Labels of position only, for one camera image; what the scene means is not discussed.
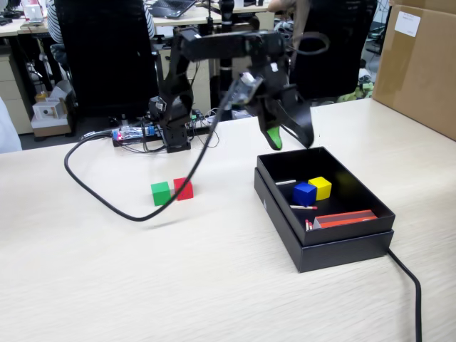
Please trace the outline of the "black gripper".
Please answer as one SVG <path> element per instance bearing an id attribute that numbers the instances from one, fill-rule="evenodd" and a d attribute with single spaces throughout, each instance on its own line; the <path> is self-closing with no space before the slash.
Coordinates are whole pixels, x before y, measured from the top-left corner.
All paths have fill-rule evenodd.
<path id="1" fill-rule="evenodd" d="M 248 72 L 253 80 L 248 85 L 248 104 L 275 100 L 275 105 L 260 102 L 256 107 L 259 128 L 269 146 L 273 150 L 282 149 L 279 128 L 284 126 L 305 148 L 310 148 L 314 143 L 311 109 L 296 86 L 290 84 L 287 53 L 268 55 L 260 52 L 250 59 Z"/>

